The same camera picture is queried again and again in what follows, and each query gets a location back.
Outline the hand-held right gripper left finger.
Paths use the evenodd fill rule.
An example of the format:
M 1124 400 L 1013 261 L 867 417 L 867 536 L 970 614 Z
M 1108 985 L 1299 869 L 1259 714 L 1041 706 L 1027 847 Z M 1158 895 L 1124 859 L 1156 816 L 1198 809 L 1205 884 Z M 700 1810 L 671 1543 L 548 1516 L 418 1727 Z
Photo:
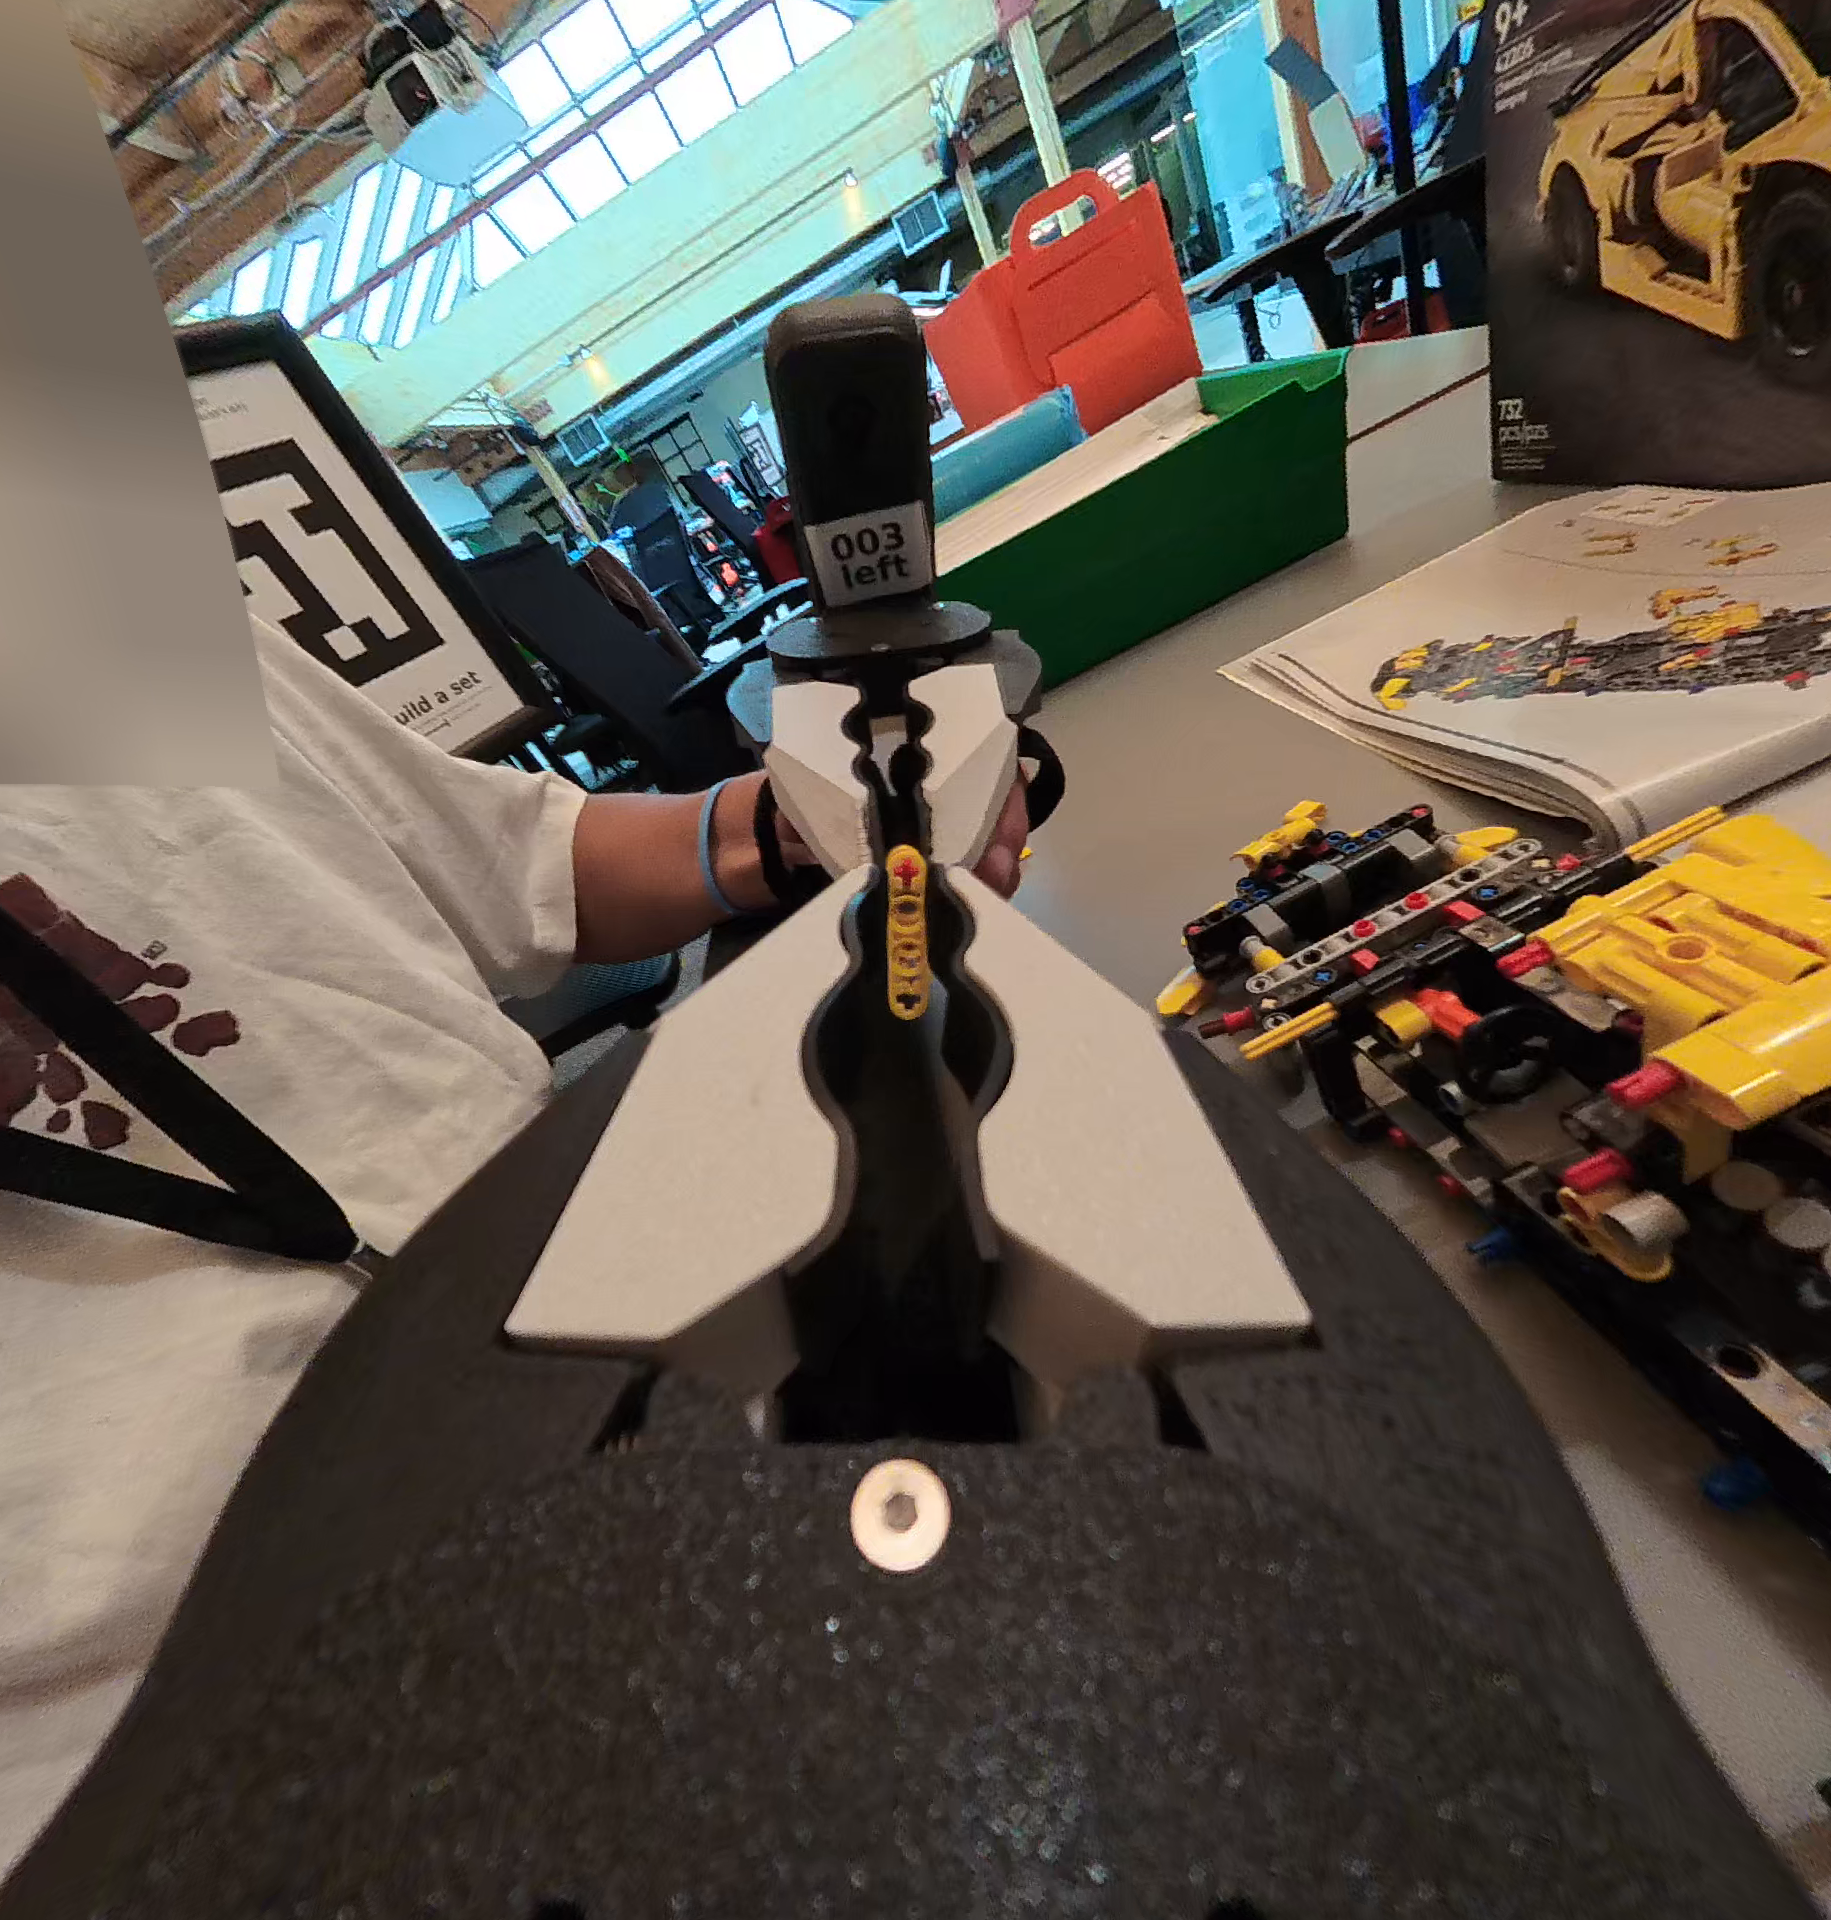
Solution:
M 807 1034 L 852 977 L 852 869 L 654 1027 L 503 1332 L 524 1352 L 651 1361 L 731 1394 L 797 1365 L 787 1279 L 852 1198 Z

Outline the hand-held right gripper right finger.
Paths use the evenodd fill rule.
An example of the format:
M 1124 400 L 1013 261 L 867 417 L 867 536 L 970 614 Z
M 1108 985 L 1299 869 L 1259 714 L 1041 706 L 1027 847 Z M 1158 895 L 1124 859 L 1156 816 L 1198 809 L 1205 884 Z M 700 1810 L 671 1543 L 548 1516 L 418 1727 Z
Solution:
M 1009 1041 L 978 1117 L 992 1332 L 1041 1388 L 1296 1345 L 1312 1308 L 1152 1014 L 964 869 L 964 981 Z

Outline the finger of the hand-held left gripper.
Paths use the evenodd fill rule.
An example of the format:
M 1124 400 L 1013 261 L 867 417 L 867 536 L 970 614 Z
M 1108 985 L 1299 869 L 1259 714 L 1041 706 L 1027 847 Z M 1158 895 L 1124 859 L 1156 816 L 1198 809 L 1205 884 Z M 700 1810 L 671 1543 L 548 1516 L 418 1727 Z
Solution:
M 826 681 L 777 683 L 764 769 L 781 814 L 829 878 L 875 867 L 864 695 Z
M 911 846 L 932 869 L 976 863 L 1021 779 L 1021 728 L 1003 707 L 994 665 L 943 665 L 908 687 L 924 718 Z

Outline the yellow lego beam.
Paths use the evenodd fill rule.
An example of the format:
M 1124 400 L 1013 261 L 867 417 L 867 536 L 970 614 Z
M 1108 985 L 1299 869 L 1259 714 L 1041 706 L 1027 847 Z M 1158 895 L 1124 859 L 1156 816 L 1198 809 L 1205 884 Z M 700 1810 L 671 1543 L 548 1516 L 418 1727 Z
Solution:
M 928 1014 L 932 989 L 928 878 L 913 888 L 892 882 L 887 862 L 900 847 L 917 850 L 904 843 L 884 857 L 884 1004 L 895 1021 L 917 1022 Z

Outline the lego car chassis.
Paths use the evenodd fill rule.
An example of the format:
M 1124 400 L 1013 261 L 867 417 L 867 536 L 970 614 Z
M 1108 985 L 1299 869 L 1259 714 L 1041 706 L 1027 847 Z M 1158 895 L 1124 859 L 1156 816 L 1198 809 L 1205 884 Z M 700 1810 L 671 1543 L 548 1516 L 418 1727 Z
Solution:
M 1182 932 L 1158 1014 L 1299 1072 L 1478 1208 L 1831 1553 L 1831 859 L 1712 805 L 1551 854 L 1302 804 Z

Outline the lego instruction booklet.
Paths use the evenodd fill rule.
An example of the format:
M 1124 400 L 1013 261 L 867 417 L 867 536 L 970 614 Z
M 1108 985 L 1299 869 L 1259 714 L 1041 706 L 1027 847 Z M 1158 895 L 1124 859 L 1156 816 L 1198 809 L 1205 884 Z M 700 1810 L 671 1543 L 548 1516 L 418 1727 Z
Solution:
M 1831 483 L 1559 499 L 1221 677 L 1617 846 L 1789 784 L 1831 801 Z

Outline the lego set box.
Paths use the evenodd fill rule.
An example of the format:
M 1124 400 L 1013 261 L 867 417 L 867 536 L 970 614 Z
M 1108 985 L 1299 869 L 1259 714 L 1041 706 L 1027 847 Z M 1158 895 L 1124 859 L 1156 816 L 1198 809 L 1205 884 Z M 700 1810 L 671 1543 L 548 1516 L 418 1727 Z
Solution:
M 1831 4 L 1487 7 L 1491 475 L 1831 483 Z

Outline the person's left hand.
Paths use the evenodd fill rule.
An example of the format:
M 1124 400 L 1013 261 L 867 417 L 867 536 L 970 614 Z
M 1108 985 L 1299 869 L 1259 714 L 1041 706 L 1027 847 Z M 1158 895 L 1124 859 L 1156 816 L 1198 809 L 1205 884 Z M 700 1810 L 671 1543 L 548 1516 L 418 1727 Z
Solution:
M 781 801 L 773 792 L 773 782 L 766 773 L 748 773 L 748 797 L 737 805 L 738 828 L 748 833 L 744 841 L 744 875 L 748 875 L 748 915 L 766 918 L 791 912 L 822 894 L 833 878 L 843 875 L 843 867 L 822 862 L 787 820 Z M 980 878 L 999 898 L 1013 898 L 1022 878 L 1022 854 L 1027 846 L 1026 820 L 1027 786 L 1015 782 L 1013 792 L 999 810 L 999 822 L 992 830 L 992 841 L 976 863 Z

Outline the blue wristband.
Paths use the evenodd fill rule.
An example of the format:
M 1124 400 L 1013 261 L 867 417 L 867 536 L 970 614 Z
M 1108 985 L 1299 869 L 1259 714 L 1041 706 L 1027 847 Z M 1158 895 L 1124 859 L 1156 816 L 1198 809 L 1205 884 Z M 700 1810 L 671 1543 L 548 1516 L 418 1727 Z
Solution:
M 703 882 L 709 924 L 729 924 L 748 915 L 744 841 L 737 805 L 748 797 L 748 779 L 716 782 L 697 809 L 697 878 Z

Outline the teal rolled mat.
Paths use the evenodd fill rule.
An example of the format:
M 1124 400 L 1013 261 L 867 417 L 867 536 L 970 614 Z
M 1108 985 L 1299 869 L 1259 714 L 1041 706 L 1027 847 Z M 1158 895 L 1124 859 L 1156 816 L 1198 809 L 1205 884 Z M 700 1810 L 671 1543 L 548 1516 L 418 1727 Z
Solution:
M 1027 400 L 1009 417 L 932 454 L 932 522 L 966 515 L 1087 441 L 1071 388 Z

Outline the white paper sheet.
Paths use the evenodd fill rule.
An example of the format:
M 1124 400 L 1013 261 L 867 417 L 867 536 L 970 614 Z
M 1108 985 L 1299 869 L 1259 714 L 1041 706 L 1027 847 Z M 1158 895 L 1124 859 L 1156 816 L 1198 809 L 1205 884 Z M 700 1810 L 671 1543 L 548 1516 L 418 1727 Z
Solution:
M 936 575 L 956 573 L 1213 426 L 1219 420 L 1202 405 L 1198 383 L 1178 383 L 1145 409 L 940 522 Z

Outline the black office chair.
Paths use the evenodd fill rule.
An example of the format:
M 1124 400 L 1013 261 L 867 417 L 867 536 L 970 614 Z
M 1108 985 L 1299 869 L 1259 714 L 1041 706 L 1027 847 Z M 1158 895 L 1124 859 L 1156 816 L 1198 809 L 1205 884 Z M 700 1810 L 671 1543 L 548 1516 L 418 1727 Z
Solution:
M 659 636 L 634 625 L 550 543 L 528 540 L 460 569 L 520 647 L 548 667 L 572 716 L 598 718 L 598 735 L 581 744 L 593 765 L 631 760 L 634 782 L 659 792 L 703 792 L 756 769 L 721 699 L 672 711 L 697 667 L 678 665 Z

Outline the orange plastic case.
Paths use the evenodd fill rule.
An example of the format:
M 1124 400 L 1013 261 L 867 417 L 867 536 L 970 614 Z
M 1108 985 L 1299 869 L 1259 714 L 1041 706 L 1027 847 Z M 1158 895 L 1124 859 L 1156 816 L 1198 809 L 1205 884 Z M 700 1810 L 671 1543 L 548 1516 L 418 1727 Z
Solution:
M 1034 195 L 921 335 L 970 433 L 1064 391 L 1098 436 L 1202 373 L 1161 189 L 1095 171 Z

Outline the green storage bin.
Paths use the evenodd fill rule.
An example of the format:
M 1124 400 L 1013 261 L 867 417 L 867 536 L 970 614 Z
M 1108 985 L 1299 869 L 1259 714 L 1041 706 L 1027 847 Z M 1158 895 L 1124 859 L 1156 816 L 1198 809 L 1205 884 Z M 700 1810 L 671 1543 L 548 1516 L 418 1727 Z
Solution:
M 939 575 L 1063 687 L 1348 532 L 1348 355 L 1202 373 L 1219 426 Z

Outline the black framed paper sign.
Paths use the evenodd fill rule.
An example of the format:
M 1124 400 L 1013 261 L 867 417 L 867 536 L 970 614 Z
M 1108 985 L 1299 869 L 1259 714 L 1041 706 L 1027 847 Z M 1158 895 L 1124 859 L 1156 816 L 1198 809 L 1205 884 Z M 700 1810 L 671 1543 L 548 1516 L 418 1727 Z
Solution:
M 175 326 L 248 612 L 476 764 L 562 714 L 397 466 L 279 316 Z

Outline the white ceiling projector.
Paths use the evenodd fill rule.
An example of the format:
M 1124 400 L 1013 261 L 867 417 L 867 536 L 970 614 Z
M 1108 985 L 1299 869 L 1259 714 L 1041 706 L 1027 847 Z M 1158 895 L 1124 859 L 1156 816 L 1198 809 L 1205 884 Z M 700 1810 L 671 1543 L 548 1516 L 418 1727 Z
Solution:
M 395 157 L 435 118 L 466 114 L 491 90 L 491 70 L 446 4 L 381 20 L 361 50 L 364 123 Z

